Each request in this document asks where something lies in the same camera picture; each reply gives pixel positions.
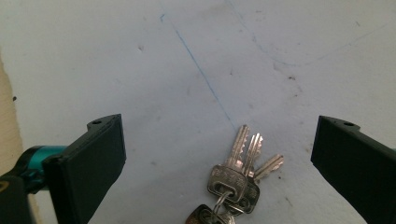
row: blue line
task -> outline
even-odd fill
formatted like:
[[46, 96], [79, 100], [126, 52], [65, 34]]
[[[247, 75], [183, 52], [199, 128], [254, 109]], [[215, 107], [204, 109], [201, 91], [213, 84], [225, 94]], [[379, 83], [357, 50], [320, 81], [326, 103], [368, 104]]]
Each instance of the blue line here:
[[212, 92], [213, 96], [215, 97], [216, 101], [218, 102], [221, 110], [224, 112], [225, 117], [227, 118], [228, 121], [230, 121], [231, 125], [233, 126], [233, 129], [236, 130], [235, 125], [233, 124], [233, 121], [230, 118], [230, 115], [227, 113], [227, 111], [225, 110], [224, 106], [221, 104], [221, 101], [219, 99], [219, 97], [216, 95], [215, 90], [213, 89], [212, 85], [209, 82], [209, 79], [207, 78], [206, 73], [202, 70], [201, 66], [198, 64], [198, 62], [195, 60], [194, 55], [192, 54], [189, 46], [187, 46], [186, 41], [183, 39], [183, 37], [180, 35], [180, 33], [178, 32], [177, 29], [175, 29], [176, 34], [178, 36], [178, 38], [180, 39], [181, 43], [183, 43], [184, 48], [187, 50], [187, 52], [190, 54], [190, 57], [192, 59], [192, 61], [195, 63], [195, 66], [198, 68], [198, 71], [201, 73], [202, 77], [204, 78], [207, 87], [210, 89], [210, 91]]

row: black plastic jaw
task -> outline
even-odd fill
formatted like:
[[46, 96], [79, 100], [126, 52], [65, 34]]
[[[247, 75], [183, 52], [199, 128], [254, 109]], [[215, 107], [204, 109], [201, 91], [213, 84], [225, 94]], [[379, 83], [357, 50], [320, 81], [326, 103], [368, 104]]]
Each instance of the black plastic jaw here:
[[367, 223], [396, 223], [395, 150], [351, 122], [320, 116], [311, 161]]

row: key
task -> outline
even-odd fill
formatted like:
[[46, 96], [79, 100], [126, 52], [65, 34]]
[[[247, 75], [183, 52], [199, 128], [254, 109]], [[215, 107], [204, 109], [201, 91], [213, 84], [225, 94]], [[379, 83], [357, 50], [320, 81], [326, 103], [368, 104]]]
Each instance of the key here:
[[254, 174], [254, 182], [259, 184], [260, 180], [267, 177], [271, 172], [279, 169], [283, 164], [284, 158], [282, 155], [276, 154], [271, 159], [266, 161]]
[[220, 216], [215, 216], [213, 220], [213, 215], [212, 209], [201, 204], [187, 218], [186, 224], [229, 224]]
[[259, 200], [260, 188], [254, 182], [254, 161], [257, 160], [258, 155], [261, 153], [262, 149], [262, 137], [259, 133], [252, 136], [249, 148], [247, 150], [246, 162], [243, 164], [243, 173], [247, 177], [247, 187], [245, 189], [244, 195], [238, 202], [225, 203], [230, 205], [231, 208], [239, 213], [249, 214], [253, 211], [254, 206]]
[[283, 162], [283, 156], [276, 154], [254, 172], [254, 177], [249, 176], [247, 178], [247, 188], [242, 199], [238, 203], [226, 202], [225, 204], [233, 216], [236, 217], [244, 213], [249, 214], [253, 212], [260, 196], [260, 188], [258, 186], [260, 180], [279, 169]]
[[232, 194], [227, 200], [234, 203], [237, 203], [242, 198], [248, 184], [247, 176], [243, 173], [241, 159], [241, 153], [245, 147], [247, 137], [248, 126], [243, 125], [235, 138], [229, 158], [222, 165], [213, 167], [207, 184], [207, 190], [218, 196], [230, 190]]

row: key head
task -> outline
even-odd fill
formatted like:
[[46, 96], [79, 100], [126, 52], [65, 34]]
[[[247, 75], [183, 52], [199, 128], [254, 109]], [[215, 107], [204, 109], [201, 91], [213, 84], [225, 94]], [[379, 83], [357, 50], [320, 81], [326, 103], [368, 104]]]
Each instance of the key head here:
[[212, 209], [201, 204], [187, 218], [186, 224], [227, 224], [227, 222], [219, 216], [215, 216], [215, 222], [212, 222], [212, 215]]
[[248, 179], [241, 172], [224, 165], [216, 165], [210, 175], [207, 190], [218, 196], [230, 190], [233, 194], [227, 197], [226, 202], [237, 203], [244, 195], [247, 185]]
[[245, 193], [241, 200], [237, 203], [231, 203], [229, 201], [226, 201], [225, 203], [227, 204], [227, 207], [230, 208], [230, 210], [232, 211], [232, 214], [250, 214], [251, 212], [253, 212], [254, 207], [259, 200], [259, 197], [259, 186], [254, 182], [253, 178], [248, 178], [247, 188], [245, 189]]

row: key blade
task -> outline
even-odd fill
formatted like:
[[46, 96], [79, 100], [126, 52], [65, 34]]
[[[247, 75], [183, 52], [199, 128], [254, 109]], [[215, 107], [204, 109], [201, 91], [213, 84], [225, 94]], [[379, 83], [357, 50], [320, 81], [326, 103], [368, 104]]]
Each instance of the key blade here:
[[245, 176], [254, 175], [254, 173], [250, 173], [254, 167], [254, 161], [257, 159], [257, 155], [261, 152], [262, 148], [262, 136], [259, 133], [256, 133], [252, 136], [250, 145], [247, 151], [247, 158], [245, 160], [245, 164], [243, 166], [243, 172]]
[[268, 160], [265, 164], [263, 164], [254, 175], [254, 181], [258, 182], [264, 177], [268, 176], [271, 172], [279, 169], [279, 167], [283, 164], [284, 158], [282, 155], [276, 154], [270, 160]]
[[239, 129], [238, 135], [236, 136], [233, 143], [233, 150], [231, 151], [230, 157], [226, 161], [227, 166], [232, 167], [236, 165], [239, 168], [242, 167], [243, 163], [241, 154], [244, 151], [245, 142], [248, 138], [248, 132], [249, 128], [246, 124]]

